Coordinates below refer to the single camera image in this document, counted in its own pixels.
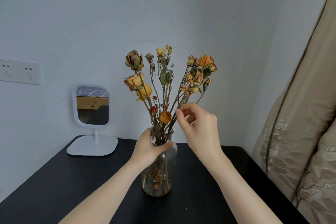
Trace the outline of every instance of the bouquet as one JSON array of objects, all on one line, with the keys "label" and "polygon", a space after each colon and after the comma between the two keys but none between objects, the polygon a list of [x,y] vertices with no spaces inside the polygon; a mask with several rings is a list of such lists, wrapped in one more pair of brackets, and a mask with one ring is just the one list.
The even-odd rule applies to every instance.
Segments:
[{"label": "bouquet", "polygon": [[[172,68],[174,63],[170,65],[170,58],[172,54],[172,47],[166,45],[166,48],[157,48],[157,64],[153,62],[154,56],[148,53],[145,56],[149,63],[150,84],[145,82],[144,74],[141,70],[144,67],[144,59],[137,51],[129,52],[126,56],[125,64],[130,67],[134,74],[125,78],[124,83],[128,86],[130,91],[135,91],[138,99],[142,101],[150,115],[152,130],[156,133],[154,144],[159,146],[171,139],[170,134],[174,123],[176,122],[176,113],[172,115],[175,105],[180,108],[184,103],[187,103],[192,94],[200,94],[197,101],[203,97],[204,93],[211,84],[212,79],[209,76],[217,71],[214,59],[211,56],[204,55],[199,59],[194,56],[189,56],[186,64],[186,69],[179,85],[177,96],[174,101],[170,101],[170,93],[172,90],[172,82],[174,80],[174,72]],[[158,90],[162,88],[163,98],[158,97]],[[152,164],[153,167],[148,168],[148,173],[145,175],[143,181],[143,189],[145,189],[146,177],[154,181],[154,189],[158,190],[162,184],[160,177],[166,181],[163,183],[162,191],[167,193],[170,189],[167,171],[167,164],[163,161]]]}]

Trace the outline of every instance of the electrical socket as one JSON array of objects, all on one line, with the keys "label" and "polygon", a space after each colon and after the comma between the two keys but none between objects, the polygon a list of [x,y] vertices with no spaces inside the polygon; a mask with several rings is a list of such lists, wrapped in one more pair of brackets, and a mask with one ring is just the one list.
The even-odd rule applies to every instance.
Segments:
[{"label": "electrical socket", "polygon": [[40,64],[0,59],[0,80],[42,85]]}]

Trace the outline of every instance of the small red rosebud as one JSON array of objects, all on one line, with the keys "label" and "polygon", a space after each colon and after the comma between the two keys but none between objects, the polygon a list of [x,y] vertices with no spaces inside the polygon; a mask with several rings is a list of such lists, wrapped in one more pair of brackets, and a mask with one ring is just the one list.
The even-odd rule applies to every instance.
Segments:
[{"label": "small red rosebud", "polygon": [[152,113],[156,114],[159,111],[159,108],[157,106],[152,106]]}]

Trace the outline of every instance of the curtain fold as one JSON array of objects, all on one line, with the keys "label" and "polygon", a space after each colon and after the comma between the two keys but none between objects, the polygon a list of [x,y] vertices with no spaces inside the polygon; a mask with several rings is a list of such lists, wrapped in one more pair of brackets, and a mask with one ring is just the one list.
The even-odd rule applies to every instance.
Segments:
[{"label": "curtain fold", "polygon": [[312,224],[336,223],[335,78],[336,0],[327,0],[252,155]]}]

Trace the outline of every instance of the mirror base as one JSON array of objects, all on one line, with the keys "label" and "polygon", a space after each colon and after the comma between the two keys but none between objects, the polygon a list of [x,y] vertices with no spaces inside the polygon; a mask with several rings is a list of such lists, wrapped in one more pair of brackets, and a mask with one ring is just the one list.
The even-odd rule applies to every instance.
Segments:
[{"label": "mirror base", "polygon": [[99,136],[98,144],[95,136],[78,137],[66,150],[75,156],[105,156],[112,153],[118,144],[118,139],[113,136]]}]

